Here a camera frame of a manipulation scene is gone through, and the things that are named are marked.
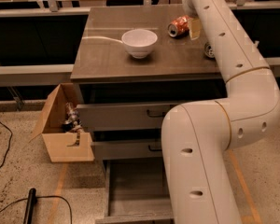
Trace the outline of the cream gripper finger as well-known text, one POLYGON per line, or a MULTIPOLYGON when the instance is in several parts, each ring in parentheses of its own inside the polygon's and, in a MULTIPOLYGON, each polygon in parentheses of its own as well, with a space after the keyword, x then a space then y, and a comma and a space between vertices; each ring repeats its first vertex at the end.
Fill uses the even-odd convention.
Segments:
POLYGON ((188 21, 189 36, 191 40, 198 39, 201 33, 201 21, 199 18, 190 18, 188 21))

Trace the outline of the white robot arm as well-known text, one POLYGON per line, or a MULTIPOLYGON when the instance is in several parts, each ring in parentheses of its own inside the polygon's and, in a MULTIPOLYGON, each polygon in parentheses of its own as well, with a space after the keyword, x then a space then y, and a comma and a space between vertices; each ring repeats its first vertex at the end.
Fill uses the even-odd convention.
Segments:
POLYGON ((226 84, 222 99, 177 105, 161 148, 175 224, 242 224, 222 154, 262 139, 280 119, 268 63, 225 0, 186 0, 196 11, 226 84))

